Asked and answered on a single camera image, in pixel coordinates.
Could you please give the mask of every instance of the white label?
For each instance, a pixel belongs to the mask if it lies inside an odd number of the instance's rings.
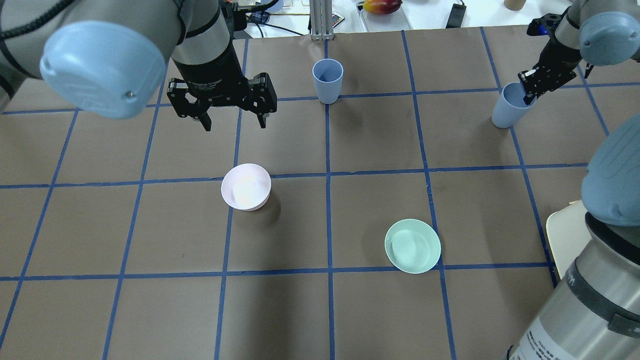
[[[527,333],[520,339],[518,350],[511,355],[509,360],[577,360],[571,354],[564,351],[547,334],[540,318],[531,324]]]

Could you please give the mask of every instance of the blue joint cap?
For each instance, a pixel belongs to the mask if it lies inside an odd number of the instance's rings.
[[[582,180],[582,203],[598,220],[640,226],[640,114],[598,148]]]
[[[622,12],[604,12],[580,27],[580,55],[596,66],[616,65],[640,48],[640,24]]]
[[[74,22],[55,31],[40,59],[49,86],[77,107],[127,119],[145,108],[166,73],[156,45],[123,25]]]

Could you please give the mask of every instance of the beige cup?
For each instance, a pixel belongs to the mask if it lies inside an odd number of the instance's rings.
[[[504,0],[504,6],[513,11],[521,10],[527,0]]]

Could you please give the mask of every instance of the green plate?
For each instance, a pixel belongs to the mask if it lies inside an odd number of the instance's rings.
[[[405,219],[387,231],[385,250],[398,269],[409,274],[421,274],[438,263],[442,248],[438,235],[429,224]]]

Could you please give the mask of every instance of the red and yellow fruit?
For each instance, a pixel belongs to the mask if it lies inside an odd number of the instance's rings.
[[[363,8],[370,13],[386,15],[400,9],[400,4],[402,0],[365,0]]]

